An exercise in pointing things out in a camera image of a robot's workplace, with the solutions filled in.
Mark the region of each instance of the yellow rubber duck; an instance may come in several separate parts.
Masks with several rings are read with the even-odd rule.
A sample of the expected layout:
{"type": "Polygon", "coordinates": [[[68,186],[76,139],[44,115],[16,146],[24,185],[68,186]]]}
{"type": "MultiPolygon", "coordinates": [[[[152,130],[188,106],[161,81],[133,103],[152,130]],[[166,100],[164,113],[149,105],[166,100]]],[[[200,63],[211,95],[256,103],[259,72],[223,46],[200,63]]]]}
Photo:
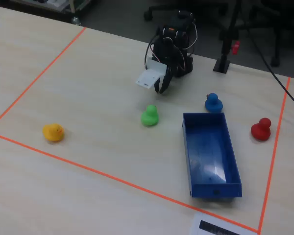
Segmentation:
{"type": "Polygon", "coordinates": [[[64,129],[59,124],[46,125],[43,128],[43,134],[48,141],[61,141],[64,137],[64,129]]]}

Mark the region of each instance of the wire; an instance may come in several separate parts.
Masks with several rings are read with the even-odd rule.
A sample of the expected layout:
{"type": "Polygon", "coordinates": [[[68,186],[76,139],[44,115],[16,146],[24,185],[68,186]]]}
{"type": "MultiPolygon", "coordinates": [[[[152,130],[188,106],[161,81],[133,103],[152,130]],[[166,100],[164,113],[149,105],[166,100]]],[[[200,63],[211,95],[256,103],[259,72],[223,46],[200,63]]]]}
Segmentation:
{"type": "Polygon", "coordinates": [[[179,65],[179,66],[180,66],[180,68],[181,68],[183,71],[185,71],[185,69],[186,69],[186,66],[185,66],[185,59],[184,59],[184,55],[183,55],[183,53],[181,52],[181,50],[180,50],[176,45],[174,45],[174,42],[173,42],[172,38],[170,38],[170,37],[165,37],[165,38],[163,38],[163,39],[170,39],[171,42],[172,42],[172,44],[173,44],[173,46],[174,46],[175,48],[178,49],[178,51],[180,52],[180,54],[181,54],[181,56],[182,56],[182,58],[183,58],[184,68],[182,68],[182,66],[180,66],[180,65],[179,65]]]}
{"type": "Polygon", "coordinates": [[[146,53],[145,53],[145,63],[144,63],[144,65],[146,64],[146,58],[147,58],[147,54],[148,54],[149,47],[150,47],[152,41],[153,41],[156,37],[157,37],[157,34],[154,35],[154,36],[152,37],[151,41],[149,42],[149,44],[148,44],[148,46],[147,46],[146,53]]]}
{"type": "Polygon", "coordinates": [[[185,69],[186,69],[186,66],[185,66],[185,59],[184,59],[184,55],[183,55],[183,53],[180,51],[180,50],[178,50],[180,53],[181,53],[181,56],[182,56],[182,58],[183,58],[183,63],[184,63],[184,69],[181,67],[181,69],[183,70],[183,71],[185,71],[185,69]]]}
{"type": "Polygon", "coordinates": [[[154,57],[156,57],[156,59],[160,62],[159,58],[155,55],[155,53],[153,52],[153,49],[151,48],[151,45],[150,45],[150,50],[152,52],[152,54],[154,55],[154,57]]]}
{"type": "Polygon", "coordinates": [[[283,84],[281,83],[281,81],[277,78],[277,76],[274,74],[274,72],[272,71],[270,65],[266,62],[265,57],[263,55],[263,53],[260,51],[259,47],[257,46],[254,37],[251,35],[249,28],[246,26],[246,20],[244,18],[243,12],[242,12],[242,8],[240,8],[240,13],[242,16],[242,20],[244,22],[244,26],[248,32],[248,36],[250,37],[252,43],[254,44],[256,50],[258,51],[258,54],[260,55],[261,59],[263,60],[263,62],[265,63],[267,69],[271,72],[271,74],[273,75],[273,77],[276,79],[276,81],[280,84],[280,86],[283,88],[283,90],[286,92],[286,94],[288,94],[288,96],[292,99],[292,101],[294,102],[294,98],[293,96],[288,92],[288,90],[283,86],[283,84]]]}
{"type": "Polygon", "coordinates": [[[191,55],[194,54],[194,51],[195,51],[195,45],[193,46],[193,51],[192,51],[192,53],[190,53],[190,54],[188,55],[188,57],[191,57],[191,55]]]}
{"type": "Polygon", "coordinates": [[[195,28],[195,31],[196,31],[196,39],[195,39],[195,41],[193,41],[193,43],[189,47],[183,48],[183,50],[187,50],[188,48],[191,48],[195,44],[195,42],[197,41],[198,33],[197,33],[197,29],[196,29],[196,24],[193,23],[193,25],[194,25],[194,28],[195,28]]]}

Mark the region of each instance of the orange tape line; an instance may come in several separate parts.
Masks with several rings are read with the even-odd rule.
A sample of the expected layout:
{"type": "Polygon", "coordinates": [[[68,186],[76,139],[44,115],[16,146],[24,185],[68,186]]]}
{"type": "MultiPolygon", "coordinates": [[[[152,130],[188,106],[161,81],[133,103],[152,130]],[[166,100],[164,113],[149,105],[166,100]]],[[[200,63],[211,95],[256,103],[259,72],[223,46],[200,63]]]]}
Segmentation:
{"type": "Polygon", "coordinates": [[[230,220],[230,219],[224,218],[224,217],[219,216],[219,215],[217,215],[217,214],[214,214],[214,213],[211,213],[211,212],[208,212],[208,211],[202,210],[202,209],[200,209],[200,208],[197,208],[197,207],[194,207],[194,206],[188,205],[188,204],[186,204],[186,203],[184,203],[184,202],[180,202],[180,201],[175,200],[175,199],[173,199],[173,198],[170,198],[170,197],[164,196],[164,195],[159,194],[159,193],[157,193],[157,192],[151,191],[151,190],[149,190],[149,189],[147,189],[147,188],[143,188],[143,187],[141,187],[141,186],[138,186],[138,185],[132,184],[132,183],[130,183],[130,182],[128,182],[128,181],[125,181],[125,180],[119,179],[119,178],[117,178],[117,177],[114,177],[114,176],[112,176],[112,175],[106,174],[106,173],[104,173],[104,172],[101,172],[101,171],[98,171],[98,170],[92,169],[92,168],[90,168],[90,167],[88,167],[88,166],[85,166],[85,165],[82,165],[82,164],[79,164],[79,163],[72,162],[72,161],[67,160],[67,159],[65,159],[65,158],[58,157],[58,156],[53,155],[53,154],[51,154],[51,153],[47,153],[47,152],[45,152],[45,151],[42,151],[42,150],[39,150],[39,149],[37,149],[37,148],[34,148],[34,147],[31,147],[31,146],[28,146],[28,145],[23,144],[23,143],[20,143],[20,142],[18,142],[18,141],[14,141],[14,140],[9,139],[9,138],[4,137],[4,136],[0,136],[0,139],[3,139],[3,140],[6,140],[6,141],[9,141],[9,142],[12,142],[12,143],[18,144],[18,145],[20,145],[20,146],[22,146],[22,147],[28,148],[28,149],[33,150],[33,151],[35,151],[35,152],[38,152],[38,153],[41,153],[41,154],[47,155],[47,156],[49,156],[49,157],[52,157],[52,158],[55,158],[55,159],[57,159],[57,160],[60,160],[60,161],[66,162],[66,163],[68,163],[68,164],[72,164],[72,165],[75,165],[75,166],[80,167],[80,168],[82,168],[82,169],[85,169],[85,170],[91,171],[91,172],[93,172],[93,173],[96,173],[96,174],[99,174],[99,175],[105,176],[105,177],[107,177],[107,178],[109,178],[109,179],[112,179],[112,180],[118,181],[118,182],[120,182],[120,183],[122,183],[122,184],[125,184],[125,185],[128,185],[128,186],[131,186],[131,187],[133,187],[133,188],[137,188],[137,189],[139,189],[139,190],[141,190],[141,191],[144,191],[144,192],[150,193],[150,194],[152,194],[152,195],[155,195],[155,196],[157,196],[157,197],[163,198],[163,199],[168,200],[168,201],[170,201],[170,202],[173,202],[173,203],[179,204],[179,205],[181,205],[181,206],[188,207],[188,208],[190,208],[190,209],[193,209],[193,210],[195,210],[195,211],[198,211],[198,212],[201,212],[201,213],[204,213],[204,214],[208,214],[208,215],[210,215],[210,216],[213,216],[213,217],[215,217],[215,218],[218,218],[218,219],[221,219],[221,220],[223,220],[223,221],[229,222],[229,223],[231,223],[231,224],[237,225],[237,226],[239,226],[239,227],[242,227],[242,228],[244,228],[244,229],[250,230],[250,231],[252,231],[252,232],[255,232],[255,233],[257,232],[256,229],[250,228],[250,227],[248,227],[248,226],[246,226],[246,225],[244,225],[244,224],[240,224],[240,223],[238,223],[238,222],[236,222],[236,221],[233,221],[233,220],[230,220]]]}
{"type": "Polygon", "coordinates": [[[82,33],[86,30],[86,28],[83,28],[82,31],[79,32],[79,34],[77,34],[77,36],[60,52],[60,54],[58,54],[54,60],[52,60],[52,62],[38,75],[38,77],[36,77],[36,79],[34,81],[32,81],[32,83],[19,95],[19,97],[16,98],[16,100],[14,100],[14,102],[12,104],[10,104],[10,106],[0,115],[0,120],[1,118],[6,115],[7,112],[9,112],[9,110],[16,104],[16,102],[19,101],[19,99],[29,90],[29,88],[31,88],[35,82],[37,82],[37,80],[51,67],[51,65],[53,65],[53,63],[59,59],[59,57],[82,35],[82,33]]]}
{"type": "MultiPolygon", "coordinates": [[[[291,82],[291,78],[289,77],[288,78],[288,83],[286,84],[286,89],[287,90],[290,87],[290,82],[291,82]]],[[[288,95],[286,94],[286,92],[284,92],[284,98],[283,98],[283,102],[282,102],[279,123],[278,123],[277,131],[276,131],[275,141],[274,141],[274,147],[273,147],[272,159],[271,159],[270,170],[269,170],[269,177],[268,177],[267,187],[266,187],[266,192],[265,192],[265,198],[264,198],[264,203],[263,203],[263,207],[262,207],[262,210],[261,210],[261,215],[260,215],[260,220],[259,220],[259,225],[258,225],[257,234],[259,234],[259,235],[260,235],[260,232],[261,232],[261,229],[262,229],[262,226],[263,226],[263,222],[264,222],[264,216],[265,216],[265,211],[266,211],[266,206],[267,206],[267,201],[268,201],[268,195],[269,195],[269,190],[270,190],[270,184],[271,184],[271,179],[272,179],[275,155],[276,155],[276,150],[278,148],[280,129],[281,129],[282,118],[283,118],[285,102],[286,102],[287,97],[288,97],[288,95]]]]}

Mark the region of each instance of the blue plastic tray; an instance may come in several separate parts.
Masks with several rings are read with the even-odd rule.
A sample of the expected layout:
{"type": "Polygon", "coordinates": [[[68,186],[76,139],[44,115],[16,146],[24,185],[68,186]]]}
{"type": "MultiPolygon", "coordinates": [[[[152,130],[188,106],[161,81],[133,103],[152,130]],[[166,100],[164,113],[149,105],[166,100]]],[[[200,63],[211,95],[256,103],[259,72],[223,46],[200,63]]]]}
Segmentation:
{"type": "Polygon", "coordinates": [[[241,197],[242,184],[224,113],[184,113],[184,144],[192,197],[241,197]]]}

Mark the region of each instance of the floor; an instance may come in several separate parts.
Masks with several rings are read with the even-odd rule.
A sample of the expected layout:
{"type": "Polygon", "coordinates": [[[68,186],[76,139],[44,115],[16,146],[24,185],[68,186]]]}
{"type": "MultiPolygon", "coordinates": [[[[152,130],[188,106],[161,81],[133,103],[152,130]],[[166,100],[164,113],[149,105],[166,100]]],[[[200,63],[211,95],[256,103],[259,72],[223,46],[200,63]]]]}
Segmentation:
{"type": "MultiPolygon", "coordinates": [[[[225,17],[219,17],[217,12],[212,11],[220,18],[224,25],[229,24],[233,1],[230,1],[229,12],[225,17]]],[[[244,12],[247,16],[250,7],[250,1],[244,0],[244,12]]],[[[120,35],[123,37],[149,42],[154,35],[157,26],[163,25],[170,20],[172,12],[155,12],[151,22],[145,22],[143,12],[150,5],[166,3],[168,0],[95,0],[95,2],[81,16],[82,25],[88,28],[120,35]]],[[[8,6],[27,13],[33,13],[45,17],[64,20],[55,15],[33,11],[32,9],[8,6]]],[[[217,59],[221,54],[222,42],[218,40],[219,30],[206,22],[198,23],[198,41],[195,47],[195,54],[213,59],[217,59]]],[[[273,29],[255,29],[252,30],[257,44],[261,48],[265,58],[270,62],[274,50],[273,29]]],[[[240,32],[241,42],[240,50],[237,55],[230,55],[230,61],[234,64],[247,66],[266,71],[263,61],[255,51],[248,35],[245,31],[240,32]]],[[[281,65],[273,68],[277,74],[290,76],[294,78],[294,33],[284,32],[281,49],[281,65]]]]}

